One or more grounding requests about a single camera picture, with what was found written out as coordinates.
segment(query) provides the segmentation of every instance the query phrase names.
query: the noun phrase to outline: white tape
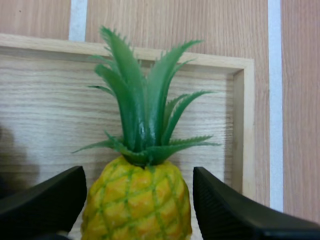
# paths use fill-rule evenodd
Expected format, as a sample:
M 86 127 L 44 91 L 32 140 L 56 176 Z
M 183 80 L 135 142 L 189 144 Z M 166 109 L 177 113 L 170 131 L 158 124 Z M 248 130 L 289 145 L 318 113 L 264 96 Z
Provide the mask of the white tape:
M 71 0 L 69 40 L 84 42 L 86 40 L 88 0 Z
M 281 0 L 268 0 L 270 207 L 284 210 Z

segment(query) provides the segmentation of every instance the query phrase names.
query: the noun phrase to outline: yellow pineapple skin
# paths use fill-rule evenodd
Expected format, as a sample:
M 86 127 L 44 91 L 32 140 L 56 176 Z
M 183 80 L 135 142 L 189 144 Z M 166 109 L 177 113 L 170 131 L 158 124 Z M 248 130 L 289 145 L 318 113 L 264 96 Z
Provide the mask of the yellow pineapple skin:
M 192 234 L 189 190 L 165 161 L 141 168 L 120 156 L 91 186 L 81 240 L 186 240 Z

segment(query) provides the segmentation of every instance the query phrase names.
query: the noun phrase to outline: light wood panel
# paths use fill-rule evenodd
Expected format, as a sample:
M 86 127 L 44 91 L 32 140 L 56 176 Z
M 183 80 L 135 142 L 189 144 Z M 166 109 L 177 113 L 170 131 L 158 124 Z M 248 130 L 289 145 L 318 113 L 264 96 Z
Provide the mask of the light wood panel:
M 0 33 L 68 39 L 71 0 L 0 0 Z
M 191 40 L 190 51 L 255 60 L 256 196 L 269 205 L 269 63 L 266 0 L 89 0 L 86 40 L 99 27 L 117 28 L 138 47 L 168 49 Z
M 117 101 L 97 89 L 86 90 L 88 85 L 103 83 L 94 73 L 96 64 L 87 57 L 107 54 L 103 46 L 0 34 L 0 176 L 16 190 L 74 165 L 84 167 L 90 187 L 104 165 L 118 155 L 109 149 L 71 154 L 106 139 L 105 128 L 115 136 L 122 132 Z M 161 55 L 154 49 L 136 48 L 135 53 L 143 60 L 144 71 Z M 181 169 L 191 204 L 196 166 L 255 199 L 253 61 L 186 53 L 180 63 L 194 58 L 176 74 L 169 99 L 201 90 L 217 93 L 201 96 L 188 106 L 173 138 L 214 135 L 210 141 L 221 145 L 189 148 L 170 160 Z M 193 208 L 191 212 L 192 239 L 202 239 Z M 76 239 L 81 218 L 82 214 L 71 233 Z
M 284 210 L 320 223 L 320 1 L 282 0 Z

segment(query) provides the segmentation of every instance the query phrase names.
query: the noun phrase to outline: artificial pineapple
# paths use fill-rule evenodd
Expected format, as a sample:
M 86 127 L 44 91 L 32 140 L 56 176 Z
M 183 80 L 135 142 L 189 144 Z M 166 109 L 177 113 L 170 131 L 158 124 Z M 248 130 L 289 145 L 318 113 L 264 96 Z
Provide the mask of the artificial pineapple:
M 147 76 L 130 46 L 105 27 L 100 29 L 110 59 L 95 72 L 106 86 L 91 86 L 113 95 L 119 105 L 123 136 L 105 131 L 108 140 L 80 150 L 106 147 L 121 155 L 108 163 L 91 186 L 81 225 L 82 240 L 185 240 L 192 234 L 189 190 L 180 170 L 168 158 L 203 145 L 211 136 L 172 140 L 185 108 L 210 93 L 183 94 L 167 103 L 170 82 L 185 63 L 181 55 L 199 41 L 174 47 Z

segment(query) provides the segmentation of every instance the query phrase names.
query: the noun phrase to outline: pineapple crown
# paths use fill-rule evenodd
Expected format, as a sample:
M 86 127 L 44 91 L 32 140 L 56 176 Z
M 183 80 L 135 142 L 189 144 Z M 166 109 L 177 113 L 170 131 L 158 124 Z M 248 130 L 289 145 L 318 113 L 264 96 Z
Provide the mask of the pineapple crown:
M 194 146 L 217 146 L 206 142 L 212 136 L 189 139 L 171 139 L 179 118 L 196 98 L 211 91 L 182 94 L 167 102 L 170 83 L 176 72 L 189 61 L 177 64 L 182 54 L 199 40 L 173 47 L 157 60 L 145 76 L 141 64 L 134 57 L 130 45 L 115 31 L 104 26 L 101 37 L 107 43 L 105 49 L 110 58 L 94 56 L 103 61 L 95 72 L 106 86 L 89 86 L 102 90 L 117 100 L 123 136 L 115 137 L 104 131 L 108 140 L 97 142 L 75 151 L 91 148 L 111 148 L 120 152 L 136 166 L 152 166 L 164 162 L 172 154 Z

